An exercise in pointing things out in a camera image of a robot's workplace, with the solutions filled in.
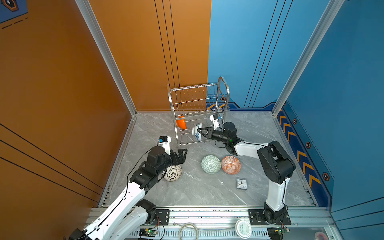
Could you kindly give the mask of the silver wire dish rack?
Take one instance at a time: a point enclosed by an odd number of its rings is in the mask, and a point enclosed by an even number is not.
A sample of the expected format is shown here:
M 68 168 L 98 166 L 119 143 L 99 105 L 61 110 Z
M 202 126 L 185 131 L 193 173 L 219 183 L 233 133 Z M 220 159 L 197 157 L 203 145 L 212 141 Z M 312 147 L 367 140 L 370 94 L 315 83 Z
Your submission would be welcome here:
M 219 114 L 222 123 L 230 110 L 230 88 L 224 77 L 219 77 L 215 83 L 171 88 L 167 85 L 168 99 L 173 116 L 177 144 L 180 146 L 199 143 L 193 139 L 192 128 L 197 123 L 204 127 L 214 127 L 210 115 Z M 176 119 L 184 115 L 187 129 L 177 127 Z

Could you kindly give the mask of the blue white floral bowl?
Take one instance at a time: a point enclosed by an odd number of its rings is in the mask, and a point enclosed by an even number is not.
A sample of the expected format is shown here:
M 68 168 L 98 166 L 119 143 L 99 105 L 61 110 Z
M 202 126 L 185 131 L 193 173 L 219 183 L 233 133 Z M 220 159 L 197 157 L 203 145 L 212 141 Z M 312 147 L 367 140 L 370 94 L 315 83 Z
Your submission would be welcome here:
M 199 133 L 198 129 L 202 128 L 202 123 L 197 123 L 193 128 L 192 128 L 192 135 L 193 139 L 197 142 L 200 142 L 202 140 L 202 135 Z

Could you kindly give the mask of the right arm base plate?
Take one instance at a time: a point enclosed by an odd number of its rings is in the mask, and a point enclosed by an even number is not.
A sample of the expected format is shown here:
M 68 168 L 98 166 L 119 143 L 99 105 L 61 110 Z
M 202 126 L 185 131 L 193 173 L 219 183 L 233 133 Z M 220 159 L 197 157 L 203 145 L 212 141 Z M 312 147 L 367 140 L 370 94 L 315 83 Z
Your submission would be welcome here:
M 281 209 L 278 212 L 273 212 L 272 210 L 250 209 L 248 210 L 248 213 L 252 226 L 278 226 L 281 224 L 285 226 L 290 226 L 292 224 L 287 209 Z

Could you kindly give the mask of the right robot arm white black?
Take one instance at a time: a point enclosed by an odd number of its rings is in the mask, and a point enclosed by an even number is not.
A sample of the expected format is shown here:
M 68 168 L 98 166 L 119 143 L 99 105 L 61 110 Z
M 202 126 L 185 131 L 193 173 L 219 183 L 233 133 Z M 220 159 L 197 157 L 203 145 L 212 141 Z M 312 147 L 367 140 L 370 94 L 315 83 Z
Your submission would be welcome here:
M 279 142 L 272 141 L 266 144 L 246 142 L 237 136 L 237 129 L 232 122 L 224 123 L 221 129 L 205 127 L 197 128 L 196 131 L 206 139 L 223 143 L 232 155 L 260 160 L 269 179 L 269 189 L 264 210 L 250 212 L 252 225 L 292 224 L 285 199 L 296 164 Z

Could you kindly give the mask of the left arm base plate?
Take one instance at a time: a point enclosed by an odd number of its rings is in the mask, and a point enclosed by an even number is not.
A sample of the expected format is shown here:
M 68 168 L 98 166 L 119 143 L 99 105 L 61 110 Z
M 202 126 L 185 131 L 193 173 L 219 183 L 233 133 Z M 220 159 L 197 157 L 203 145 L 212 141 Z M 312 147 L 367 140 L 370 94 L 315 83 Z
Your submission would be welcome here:
M 156 209 L 151 211 L 148 214 L 147 220 L 144 225 L 147 226 L 155 226 L 155 225 L 163 225 L 168 226 L 170 219 L 170 210 L 169 209 Z

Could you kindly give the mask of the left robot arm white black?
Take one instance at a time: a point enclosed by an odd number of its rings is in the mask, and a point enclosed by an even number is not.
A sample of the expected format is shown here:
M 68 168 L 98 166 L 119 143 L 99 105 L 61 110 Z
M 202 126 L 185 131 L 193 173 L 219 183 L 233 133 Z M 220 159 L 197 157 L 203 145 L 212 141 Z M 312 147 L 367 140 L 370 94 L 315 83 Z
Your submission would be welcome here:
M 126 187 L 115 201 L 84 230 L 76 229 L 70 240 L 124 240 L 128 234 L 148 221 L 156 206 L 144 199 L 170 166 L 184 164 L 187 149 L 166 152 L 161 146 L 146 152 L 147 160 L 127 179 Z

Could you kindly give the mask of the orange bowl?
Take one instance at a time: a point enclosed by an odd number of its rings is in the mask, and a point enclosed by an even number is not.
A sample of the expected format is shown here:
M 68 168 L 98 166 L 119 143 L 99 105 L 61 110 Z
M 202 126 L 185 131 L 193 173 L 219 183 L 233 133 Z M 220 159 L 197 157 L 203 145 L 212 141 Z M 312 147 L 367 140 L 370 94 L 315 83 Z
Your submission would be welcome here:
M 188 128 L 184 115 L 177 117 L 176 124 L 181 130 L 186 130 Z

